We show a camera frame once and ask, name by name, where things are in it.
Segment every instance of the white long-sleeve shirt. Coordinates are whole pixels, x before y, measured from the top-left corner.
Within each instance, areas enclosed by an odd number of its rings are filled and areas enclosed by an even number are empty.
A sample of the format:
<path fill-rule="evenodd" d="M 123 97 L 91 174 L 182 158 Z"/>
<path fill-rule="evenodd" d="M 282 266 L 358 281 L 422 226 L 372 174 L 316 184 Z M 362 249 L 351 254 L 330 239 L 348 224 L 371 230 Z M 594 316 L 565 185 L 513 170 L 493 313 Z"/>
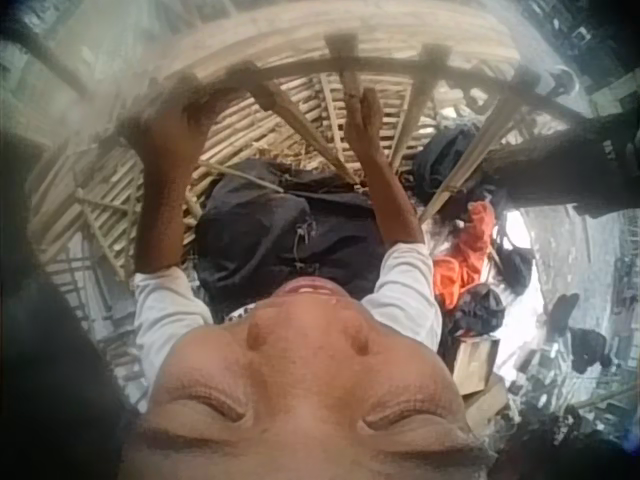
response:
<path fill-rule="evenodd" d="M 185 274 L 176 267 L 136 274 L 137 344 L 151 389 L 162 362 L 190 330 L 213 324 L 211 312 L 197 299 Z M 442 316 L 433 293 L 433 262 L 424 244 L 398 244 L 384 259 L 374 292 L 362 300 L 373 317 L 398 332 L 438 348 Z"/>

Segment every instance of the mouth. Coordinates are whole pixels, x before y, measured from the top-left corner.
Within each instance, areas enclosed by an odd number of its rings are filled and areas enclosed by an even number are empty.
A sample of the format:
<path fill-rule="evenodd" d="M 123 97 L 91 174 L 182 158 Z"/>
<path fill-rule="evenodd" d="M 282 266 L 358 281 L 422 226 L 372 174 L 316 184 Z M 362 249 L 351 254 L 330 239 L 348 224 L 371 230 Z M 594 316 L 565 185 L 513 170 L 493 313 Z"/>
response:
<path fill-rule="evenodd" d="M 285 283 L 273 296 L 278 297 L 296 293 L 313 293 L 316 295 L 350 298 L 349 294 L 341 286 L 320 277 L 296 278 L 291 282 Z"/>

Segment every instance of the eyebrow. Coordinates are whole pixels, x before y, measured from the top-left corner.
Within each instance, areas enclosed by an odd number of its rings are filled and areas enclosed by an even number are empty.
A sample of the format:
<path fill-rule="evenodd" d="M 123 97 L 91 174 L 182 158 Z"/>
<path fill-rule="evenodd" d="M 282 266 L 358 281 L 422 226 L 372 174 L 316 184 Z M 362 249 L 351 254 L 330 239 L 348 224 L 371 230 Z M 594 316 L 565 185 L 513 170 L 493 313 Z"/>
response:
<path fill-rule="evenodd" d="M 220 454 L 227 442 L 209 438 L 194 438 L 152 425 L 139 426 L 133 434 L 134 441 L 146 448 L 162 452 L 202 452 Z"/>

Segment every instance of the ground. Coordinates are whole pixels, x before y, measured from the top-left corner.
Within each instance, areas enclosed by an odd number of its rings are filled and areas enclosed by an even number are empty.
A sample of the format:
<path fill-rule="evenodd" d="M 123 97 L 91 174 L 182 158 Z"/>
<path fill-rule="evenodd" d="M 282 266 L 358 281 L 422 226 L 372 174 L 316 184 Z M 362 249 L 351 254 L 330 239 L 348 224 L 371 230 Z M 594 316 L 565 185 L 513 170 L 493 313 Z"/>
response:
<path fill-rule="evenodd" d="M 511 31 L 522 63 L 538 72 L 563 64 L 558 52 L 522 17 L 517 2 L 480 2 Z M 544 92 L 550 86 L 550 79 L 544 76 L 539 91 Z M 563 97 L 560 101 L 591 115 L 588 97 L 582 89 L 574 97 Z M 613 265 L 619 255 L 622 226 L 620 216 L 610 214 L 594 220 L 579 217 L 568 206 L 530 208 L 522 213 L 531 233 L 545 302 L 550 306 L 562 293 L 579 293 L 581 299 L 571 324 L 608 335 Z M 570 383 L 576 384 L 572 387 L 574 401 L 591 395 L 598 374 L 598 367 L 593 367 L 584 376 L 570 374 Z"/>

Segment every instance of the closed eye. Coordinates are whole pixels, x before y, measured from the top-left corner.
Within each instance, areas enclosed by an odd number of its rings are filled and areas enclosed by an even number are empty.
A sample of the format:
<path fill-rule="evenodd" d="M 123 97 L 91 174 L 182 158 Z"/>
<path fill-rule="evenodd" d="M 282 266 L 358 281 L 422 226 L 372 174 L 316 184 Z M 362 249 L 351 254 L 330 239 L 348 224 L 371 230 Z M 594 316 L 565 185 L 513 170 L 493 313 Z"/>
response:
<path fill-rule="evenodd" d="M 413 398 L 381 409 L 363 418 L 364 424 L 373 431 L 381 431 L 417 415 L 438 417 L 434 414 L 432 402 Z"/>
<path fill-rule="evenodd" d="M 241 411 L 231 402 L 227 401 L 220 395 L 215 393 L 212 394 L 209 390 L 206 392 L 191 391 L 185 400 L 195 401 L 204 405 L 231 423 L 238 423 L 246 416 L 245 412 Z"/>

